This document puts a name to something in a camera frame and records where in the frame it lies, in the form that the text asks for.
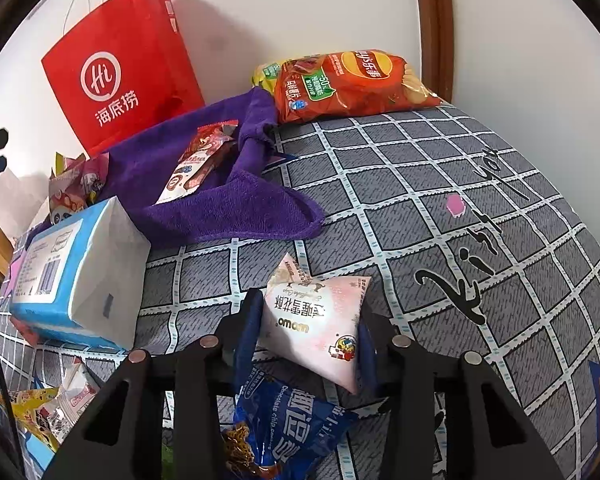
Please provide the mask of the pale pink snack pouch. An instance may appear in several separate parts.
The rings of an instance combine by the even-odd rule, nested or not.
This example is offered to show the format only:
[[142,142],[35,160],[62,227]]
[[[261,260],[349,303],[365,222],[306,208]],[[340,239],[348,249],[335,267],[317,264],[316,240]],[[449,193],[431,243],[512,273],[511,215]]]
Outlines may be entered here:
[[358,323],[371,280],[318,280],[284,255],[266,285],[260,346],[357,393]]

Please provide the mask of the blue cookie snack bag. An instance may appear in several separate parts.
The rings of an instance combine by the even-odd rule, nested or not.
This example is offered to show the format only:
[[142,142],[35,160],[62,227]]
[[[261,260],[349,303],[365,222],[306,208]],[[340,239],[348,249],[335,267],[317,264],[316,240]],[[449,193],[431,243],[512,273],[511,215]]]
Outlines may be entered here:
[[222,430],[227,479],[304,479],[360,418],[255,368]]

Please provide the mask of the red white cartoon snack bag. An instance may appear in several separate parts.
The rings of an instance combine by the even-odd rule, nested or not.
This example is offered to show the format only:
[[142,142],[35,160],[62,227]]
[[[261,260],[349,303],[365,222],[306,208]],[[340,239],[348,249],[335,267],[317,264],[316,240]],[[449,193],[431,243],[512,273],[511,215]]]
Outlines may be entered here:
[[99,392],[99,383],[80,359],[69,366],[59,387],[56,402],[62,419],[73,425]]

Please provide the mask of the pink bear strawberry snack pack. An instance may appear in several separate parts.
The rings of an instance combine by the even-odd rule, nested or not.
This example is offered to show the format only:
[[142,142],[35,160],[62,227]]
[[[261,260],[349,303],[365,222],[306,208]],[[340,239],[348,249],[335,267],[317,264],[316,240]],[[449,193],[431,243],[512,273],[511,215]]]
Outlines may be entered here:
[[234,134],[238,126],[238,120],[231,119],[198,127],[157,203],[170,203],[196,193],[211,171],[215,170],[234,148]]

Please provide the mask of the yellow crispy noodle snack bag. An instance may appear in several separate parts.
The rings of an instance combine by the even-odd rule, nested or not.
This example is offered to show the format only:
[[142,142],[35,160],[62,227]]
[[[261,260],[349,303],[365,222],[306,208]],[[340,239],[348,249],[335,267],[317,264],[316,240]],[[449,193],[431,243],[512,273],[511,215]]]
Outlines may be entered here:
[[47,416],[43,414],[42,409],[45,404],[55,400],[57,395],[58,388],[29,389],[7,393],[15,420],[53,452],[58,450],[60,443],[50,429]]

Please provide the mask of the purple towel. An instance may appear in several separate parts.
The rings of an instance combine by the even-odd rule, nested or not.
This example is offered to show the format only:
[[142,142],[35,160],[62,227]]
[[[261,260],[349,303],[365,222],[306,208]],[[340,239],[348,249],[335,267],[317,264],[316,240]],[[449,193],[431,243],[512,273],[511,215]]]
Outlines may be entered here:
[[[181,154],[202,126],[238,122],[237,144],[192,195],[160,203]],[[277,128],[273,97],[260,88],[172,118],[114,145],[101,200],[117,197],[156,247],[243,238],[304,240],[325,219],[312,198],[265,180]]]

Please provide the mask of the grey checked bed sheet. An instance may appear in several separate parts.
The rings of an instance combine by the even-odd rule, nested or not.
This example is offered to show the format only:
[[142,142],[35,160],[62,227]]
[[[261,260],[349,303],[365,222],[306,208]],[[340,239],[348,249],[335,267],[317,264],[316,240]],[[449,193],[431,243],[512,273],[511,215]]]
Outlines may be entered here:
[[[0,295],[0,479],[226,479],[240,306],[284,255],[312,278],[369,276],[377,388],[350,393],[266,350],[258,368],[358,414],[305,479],[600,479],[600,245],[554,185],[455,107],[277,126],[265,180],[325,214],[304,240],[156,247],[130,350],[40,337]],[[58,388],[75,359],[99,392],[53,452],[9,391]]]

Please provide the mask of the blue tissue box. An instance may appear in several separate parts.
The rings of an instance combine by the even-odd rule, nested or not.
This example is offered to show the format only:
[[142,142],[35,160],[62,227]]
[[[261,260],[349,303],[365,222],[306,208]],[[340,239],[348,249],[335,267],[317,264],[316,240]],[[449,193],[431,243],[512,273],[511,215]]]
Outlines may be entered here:
[[130,350],[150,248],[117,197],[88,207],[33,237],[10,314],[42,338]]

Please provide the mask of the pink snack packet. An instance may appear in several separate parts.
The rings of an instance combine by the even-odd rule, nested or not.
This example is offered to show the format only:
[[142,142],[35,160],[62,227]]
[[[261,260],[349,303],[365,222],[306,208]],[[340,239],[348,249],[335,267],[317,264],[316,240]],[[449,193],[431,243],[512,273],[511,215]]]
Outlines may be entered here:
[[9,317],[9,321],[15,327],[18,333],[22,336],[22,338],[27,341],[27,344],[31,347],[36,347],[40,343],[40,335],[32,328],[23,323],[22,321],[15,318],[13,315]]

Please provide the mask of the pink candy packet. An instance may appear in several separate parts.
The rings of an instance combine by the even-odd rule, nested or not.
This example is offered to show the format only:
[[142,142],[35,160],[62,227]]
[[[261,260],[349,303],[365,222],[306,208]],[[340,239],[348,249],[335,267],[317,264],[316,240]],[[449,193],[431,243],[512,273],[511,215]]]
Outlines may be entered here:
[[106,184],[109,154],[71,158],[57,153],[48,181],[50,223],[57,224],[96,203]]

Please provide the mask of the yellow chips bag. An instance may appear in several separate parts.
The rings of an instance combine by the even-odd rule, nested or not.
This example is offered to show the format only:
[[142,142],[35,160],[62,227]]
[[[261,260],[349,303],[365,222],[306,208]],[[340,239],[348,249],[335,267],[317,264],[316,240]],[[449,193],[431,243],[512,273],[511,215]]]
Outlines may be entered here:
[[258,66],[251,77],[253,87],[259,87],[271,96],[274,96],[275,87],[283,64],[284,61],[275,61]]

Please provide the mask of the orange Lays chips bag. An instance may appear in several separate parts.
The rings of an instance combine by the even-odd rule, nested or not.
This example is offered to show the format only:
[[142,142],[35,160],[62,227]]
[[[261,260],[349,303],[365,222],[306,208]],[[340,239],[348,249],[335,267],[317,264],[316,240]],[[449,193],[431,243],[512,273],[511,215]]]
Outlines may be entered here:
[[274,88],[278,121],[356,117],[420,110],[441,103],[404,58],[354,50],[283,62]]

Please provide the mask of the white paper bag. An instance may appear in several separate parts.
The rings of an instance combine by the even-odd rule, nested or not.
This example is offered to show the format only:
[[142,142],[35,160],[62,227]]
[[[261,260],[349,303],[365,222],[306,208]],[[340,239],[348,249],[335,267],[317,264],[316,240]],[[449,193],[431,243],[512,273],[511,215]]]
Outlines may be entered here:
[[47,217],[49,178],[17,177],[9,168],[0,174],[0,229],[12,243]]

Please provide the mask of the red paper shopping bag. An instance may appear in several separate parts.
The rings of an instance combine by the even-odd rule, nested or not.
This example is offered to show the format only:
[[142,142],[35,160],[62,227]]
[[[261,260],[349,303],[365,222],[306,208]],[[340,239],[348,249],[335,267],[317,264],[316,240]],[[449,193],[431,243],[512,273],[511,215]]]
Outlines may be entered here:
[[42,58],[87,154],[204,106],[172,0],[106,0]]

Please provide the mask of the brown wooden door frame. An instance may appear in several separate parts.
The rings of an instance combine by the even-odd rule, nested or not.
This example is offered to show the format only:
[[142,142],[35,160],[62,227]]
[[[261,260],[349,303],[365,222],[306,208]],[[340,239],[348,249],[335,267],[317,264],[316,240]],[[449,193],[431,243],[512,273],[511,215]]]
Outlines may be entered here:
[[422,82],[450,102],[454,84],[453,0],[417,0]]

